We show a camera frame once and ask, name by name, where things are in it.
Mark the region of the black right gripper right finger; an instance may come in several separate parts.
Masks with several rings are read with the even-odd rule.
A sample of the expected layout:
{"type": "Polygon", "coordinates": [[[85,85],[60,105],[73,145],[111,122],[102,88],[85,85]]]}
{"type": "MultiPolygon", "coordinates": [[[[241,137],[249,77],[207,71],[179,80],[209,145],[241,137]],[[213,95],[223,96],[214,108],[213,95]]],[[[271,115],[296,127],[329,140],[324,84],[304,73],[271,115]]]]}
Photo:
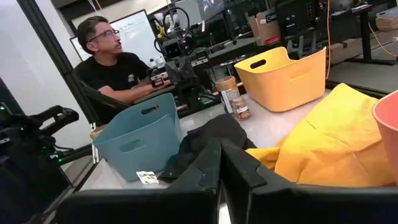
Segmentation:
{"type": "Polygon", "coordinates": [[[221,178],[232,223],[397,223],[397,188],[300,185],[228,139],[221,178]]]}

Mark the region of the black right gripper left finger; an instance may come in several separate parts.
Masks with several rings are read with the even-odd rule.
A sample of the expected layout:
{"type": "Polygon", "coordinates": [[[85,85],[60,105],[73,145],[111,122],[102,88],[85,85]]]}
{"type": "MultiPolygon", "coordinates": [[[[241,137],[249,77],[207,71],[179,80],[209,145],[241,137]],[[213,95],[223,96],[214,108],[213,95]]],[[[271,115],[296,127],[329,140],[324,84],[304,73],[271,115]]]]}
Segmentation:
{"type": "Polygon", "coordinates": [[[57,208],[58,223],[217,223],[221,142],[210,139],[165,189],[84,190],[57,208]]]}

